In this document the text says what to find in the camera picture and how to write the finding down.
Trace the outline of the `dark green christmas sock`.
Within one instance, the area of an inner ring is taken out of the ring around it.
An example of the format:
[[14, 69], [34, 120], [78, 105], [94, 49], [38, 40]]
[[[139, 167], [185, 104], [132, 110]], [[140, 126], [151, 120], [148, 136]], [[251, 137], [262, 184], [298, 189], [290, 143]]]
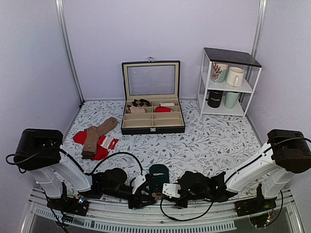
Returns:
[[[154, 164], [149, 168], [149, 174], [154, 175], [155, 179], [151, 182], [150, 188], [155, 183], [169, 183], [169, 170], [165, 165]], [[163, 198], [163, 194], [151, 194], [156, 200]]]

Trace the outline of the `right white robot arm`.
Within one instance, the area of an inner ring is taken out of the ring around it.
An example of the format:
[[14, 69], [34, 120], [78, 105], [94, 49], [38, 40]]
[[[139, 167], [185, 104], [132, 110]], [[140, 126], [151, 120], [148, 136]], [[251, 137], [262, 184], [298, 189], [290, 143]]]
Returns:
[[225, 202], [236, 196], [254, 180], [271, 175], [257, 187], [255, 198], [244, 206], [261, 212], [274, 208], [276, 197], [289, 180], [311, 167], [311, 141], [302, 132], [274, 129], [268, 140], [248, 160], [239, 166], [207, 177], [199, 172], [186, 171], [177, 183], [157, 183], [152, 189], [156, 197], [175, 200], [178, 207], [186, 208], [189, 200]]

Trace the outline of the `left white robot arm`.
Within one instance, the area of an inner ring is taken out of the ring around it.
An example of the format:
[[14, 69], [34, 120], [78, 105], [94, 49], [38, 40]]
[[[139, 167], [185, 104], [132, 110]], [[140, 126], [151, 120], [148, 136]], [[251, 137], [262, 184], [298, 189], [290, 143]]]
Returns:
[[43, 188], [48, 207], [84, 216], [89, 207], [87, 199], [100, 199], [102, 195], [127, 200], [130, 209], [156, 202], [147, 188], [151, 175], [140, 174], [126, 185], [127, 175], [121, 168], [86, 173], [61, 148], [62, 139], [58, 130], [25, 129], [12, 154], [12, 164], [30, 172]]

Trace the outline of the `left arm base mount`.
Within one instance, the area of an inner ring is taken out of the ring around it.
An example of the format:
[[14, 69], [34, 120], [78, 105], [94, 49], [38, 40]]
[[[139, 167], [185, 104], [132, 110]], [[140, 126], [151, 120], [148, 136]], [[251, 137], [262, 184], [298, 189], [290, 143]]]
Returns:
[[51, 209], [60, 211], [61, 213], [69, 213], [79, 216], [86, 216], [88, 212], [89, 202], [82, 196], [67, 196], [67, 187], [62, 183], [62, 194], [60, 198], [47, 198], [47, 206]]

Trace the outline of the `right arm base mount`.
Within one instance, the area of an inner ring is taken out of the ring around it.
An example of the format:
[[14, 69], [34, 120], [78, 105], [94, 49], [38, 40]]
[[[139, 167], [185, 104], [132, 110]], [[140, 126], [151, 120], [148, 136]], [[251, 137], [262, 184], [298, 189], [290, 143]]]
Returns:
[[262, 184], [259, 184], [254, 198], [234, 202], [238, 216], [260, 213], [276, 207], [276, 197], [266, 199], [262, 194]]

